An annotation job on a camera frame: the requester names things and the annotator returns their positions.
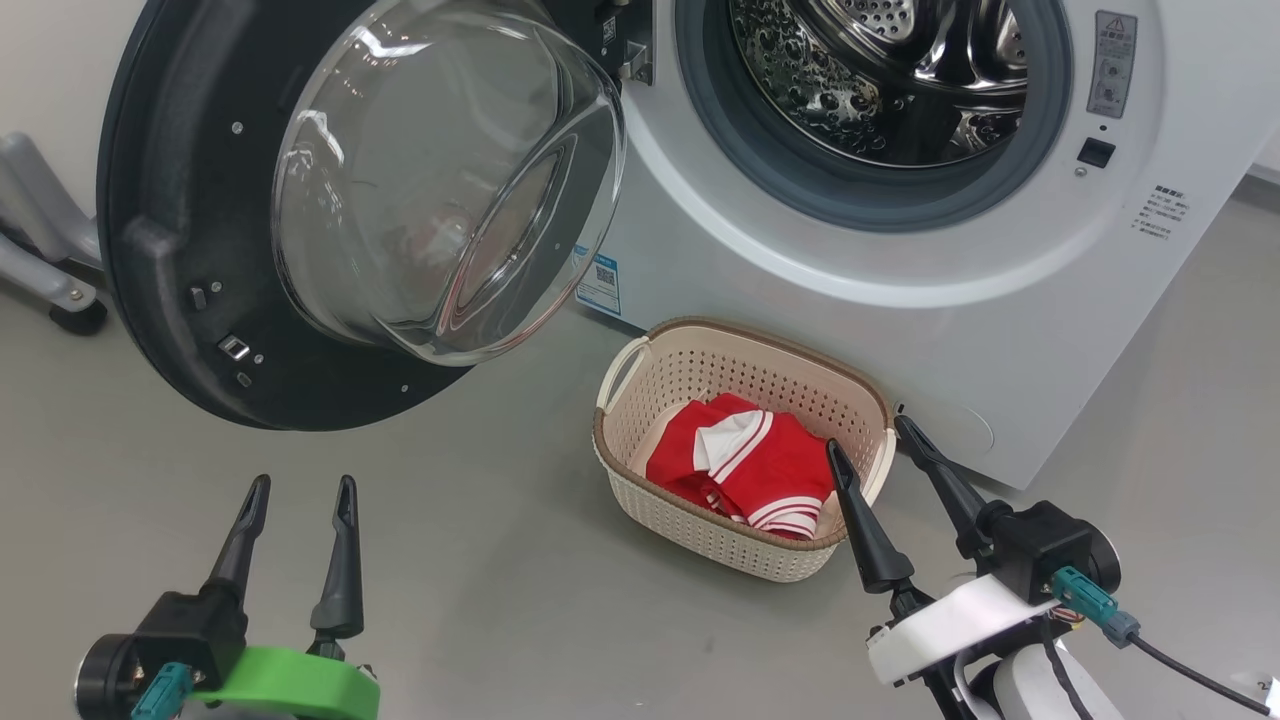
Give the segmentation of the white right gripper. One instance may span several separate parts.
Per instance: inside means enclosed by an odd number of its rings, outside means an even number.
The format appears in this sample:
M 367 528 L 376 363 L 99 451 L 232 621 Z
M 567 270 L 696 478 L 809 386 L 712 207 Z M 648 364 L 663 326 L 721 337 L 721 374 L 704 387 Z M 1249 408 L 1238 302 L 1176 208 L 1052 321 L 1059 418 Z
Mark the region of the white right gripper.
M 899 452 L 929 478 L 955 529 L 960 555 L 988 562 L 992 539 L 979 516 L 989 501 L 972 484 L 978 473 L 950 460 L 908 415 L 897 414 L 893 428 Z M 969 580 L 940 600 L 925 597 L 911 584 L 911 561 L 881 525 L 861 493 L 861 478 L 836 439 L 827 441 L 826 456 L 861 585 L 869 594 L 891 596 L 895 624 L 873 630 L 867 641 L 879 683 L 906 682 L 948 659 L 964 674 L 968 660 L 983 655 L 983 643 L 1036 624 L 1060 606 L 1055 597 L 1028 603 L 992 575 Z

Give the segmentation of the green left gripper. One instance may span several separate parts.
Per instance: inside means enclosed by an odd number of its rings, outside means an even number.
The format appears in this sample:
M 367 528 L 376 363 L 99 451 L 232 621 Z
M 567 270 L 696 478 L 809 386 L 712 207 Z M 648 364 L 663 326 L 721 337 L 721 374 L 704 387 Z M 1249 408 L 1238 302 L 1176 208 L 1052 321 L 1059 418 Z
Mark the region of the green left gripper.
M 244 601 L 253 550 L 265 528 L 271 478 L 253 478 L 236 515 L 206 587 Z M 332 515 L 334 543 L 325 582 L 310 626 L 316 642 L 339 642 L 364 633 L 364 569 L 356 479 L 339 480 Z M 192 701 L 220 703 L 262 714 L 311 719 L 376 719 L 381 688 L 356 665 L 283 647 L 248 647 L 223 685 L 193 691 Z

